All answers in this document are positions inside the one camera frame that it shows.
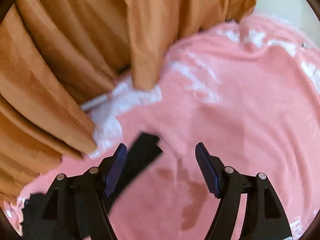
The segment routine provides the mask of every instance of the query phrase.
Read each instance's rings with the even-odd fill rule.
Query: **orange fabric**
[[[175,40],[250,13],[256,0],[16,0],[0,25],[0,201],[95,149],[78,104],[158,80]]]
[[[15,196],[0,194],[0,208],[2,210],[5,210],[4,209],[4,202],[5,201],[7,203],[12,203],[13,205],[17,204],[17,198]]]

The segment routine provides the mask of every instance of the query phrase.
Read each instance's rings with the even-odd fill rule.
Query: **pink towel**
[[[64,157],[28,184],[20,201],[46,192],[60,172],[82,174],[145,131],[161,138],[164,154],[113,206],[119,240],[204,239],[219,200],[196,162],[198,142],[242,174],[266,173],[298,239],[320,206],[319,49],[293,27],[253,15],[175,43],[164,64],[153,90],[124,80],[90,112],[98,143],[91,159]]]

